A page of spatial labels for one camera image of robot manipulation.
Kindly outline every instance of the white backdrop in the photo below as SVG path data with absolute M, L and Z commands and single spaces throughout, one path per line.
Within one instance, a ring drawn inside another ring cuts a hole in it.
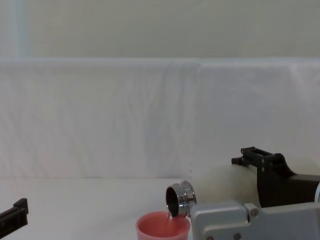
M 318 0 L 0 0 L 0 55 L 318 57 L 319 11 Z
M 2 59 L 0 177 L 185 178 L 320 155 L 320 59 Z

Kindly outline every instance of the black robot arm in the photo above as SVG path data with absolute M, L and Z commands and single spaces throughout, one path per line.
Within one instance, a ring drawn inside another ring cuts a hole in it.
M 232 164 L 257 168 L 257 190 L 262 208 L 319 202 L 320 176 L 297 174 L 281 153 L 269 153 L 256 147 L 241 149 L 242 156 Z
M 22 198 L 13 207 L 0 213 L 0 239 L 28 224 L 28 201 Z

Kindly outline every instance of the screw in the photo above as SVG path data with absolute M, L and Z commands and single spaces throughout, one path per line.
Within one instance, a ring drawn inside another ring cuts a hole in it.
M 259 210 L 257 208 L 251 209 L 250 215 L 255 218 L 259 215 Z
M 242 236 L 239 232 L 237 232 L 235 235 L 233 235 L 234 240 L 241 240 Z

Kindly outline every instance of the pink liquid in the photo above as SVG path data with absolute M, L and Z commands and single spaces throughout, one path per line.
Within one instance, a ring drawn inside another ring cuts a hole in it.
M 152 237 L 168 238 L 182 233 L 188 236 L 190 224 L 184 217 L 171 217 L 167 212 L 152 212 L 138 221 L 137 228 Z
M 165 225 L 164 225 L 164 235 L 165 237 L 170 233 L 170 228 L 171 228 L 171 224 L 170 224 L 170 219 L 171 215 L 168 212 L 166 215 L 166 220 L 165 220 Z

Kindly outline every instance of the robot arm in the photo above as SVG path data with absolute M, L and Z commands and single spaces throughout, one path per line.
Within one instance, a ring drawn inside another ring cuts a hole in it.
M 22 198 L 13 207 L 0 213 L 0 239 L 28 224 L 28 201 Z
M 190 217 L 194 240 L 320 240 L 315 202 L 267 208 L 236 201 L 196 204 Z

